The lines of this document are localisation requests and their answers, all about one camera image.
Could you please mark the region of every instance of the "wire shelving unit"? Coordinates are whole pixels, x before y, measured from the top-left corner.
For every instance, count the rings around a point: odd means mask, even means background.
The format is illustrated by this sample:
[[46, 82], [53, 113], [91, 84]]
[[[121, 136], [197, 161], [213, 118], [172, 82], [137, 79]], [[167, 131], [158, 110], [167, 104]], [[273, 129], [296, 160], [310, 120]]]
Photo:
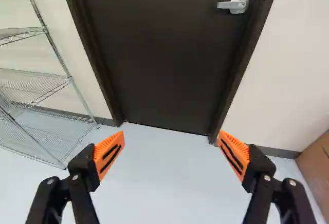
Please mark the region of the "wire shelving unit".
[[[41, 26], [0, 29], [0, 46], [45, 35], [66, 75], [0, 68], [0, 147], [65, 169], [65, 159], [99, 125], [57, 50], [35, 0], [30, 2]], [[68, 85], [75, 90], [88, 118], [39, 106]]]

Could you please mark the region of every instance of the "light gray floor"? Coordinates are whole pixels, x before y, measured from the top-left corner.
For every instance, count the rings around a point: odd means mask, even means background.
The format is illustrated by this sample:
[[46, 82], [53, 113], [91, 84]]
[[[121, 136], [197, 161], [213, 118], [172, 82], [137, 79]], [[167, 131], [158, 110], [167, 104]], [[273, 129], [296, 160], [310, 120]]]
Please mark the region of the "light gray floor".
[[[83, 143], [97, 143], [123, 130], [126, 146], [92, 193], [101, 223], [241, 223], [250, 196], [218, 148], [206, 137], [135, 124], [102, 126]], [[293, 160], [271, 158], [276, 178], [305, 184]], [[0, 149], [2, 223], [24, 223], [39, 183], [67, 171]], [[326, 223], [306, 187], [318, 223]], [[267, 223], [280, 223], [275, 207]], [[70, 204], [63, 223], [74, 223]]]

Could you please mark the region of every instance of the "dark brown door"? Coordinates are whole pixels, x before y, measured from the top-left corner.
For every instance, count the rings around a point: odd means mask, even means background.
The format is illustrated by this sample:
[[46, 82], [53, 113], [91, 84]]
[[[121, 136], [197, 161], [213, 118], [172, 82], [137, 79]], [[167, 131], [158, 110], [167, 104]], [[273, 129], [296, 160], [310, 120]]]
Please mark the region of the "dark brown door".
[[125, 118], [206, 134], [257, 0], [84, 0]]

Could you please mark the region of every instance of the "screw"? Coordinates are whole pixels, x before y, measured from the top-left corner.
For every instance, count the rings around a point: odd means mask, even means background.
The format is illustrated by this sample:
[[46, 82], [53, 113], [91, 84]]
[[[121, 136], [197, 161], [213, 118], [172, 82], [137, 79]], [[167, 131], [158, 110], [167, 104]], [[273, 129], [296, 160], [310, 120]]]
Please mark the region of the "screw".
[[289, 184], [291, 184], [292, 186], [296, 186], [297, 184], [296, 184], [296, 181], [294, 181], [294, 180], [289, 180]]
[[49, 179], [48, 181], [47, 181], [47, 184], [52, 184], [53, 183], [53, 179]]
[[265, 175], [265, 176], [264, 176], [264, 179], [265, 179], [266, 181], [271, 181], [271, 177], [269, 177], [268, 175]]

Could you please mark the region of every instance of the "lever door handle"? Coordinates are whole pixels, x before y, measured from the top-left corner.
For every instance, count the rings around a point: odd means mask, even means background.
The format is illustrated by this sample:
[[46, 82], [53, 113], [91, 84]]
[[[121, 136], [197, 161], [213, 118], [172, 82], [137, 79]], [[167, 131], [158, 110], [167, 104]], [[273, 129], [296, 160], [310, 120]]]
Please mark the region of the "lever door handle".
[[249, 5], [249, 0], [231, 0], [230, 2], [218, 2], [218, 9], [230, 9], [232, 14], [244, 13]]

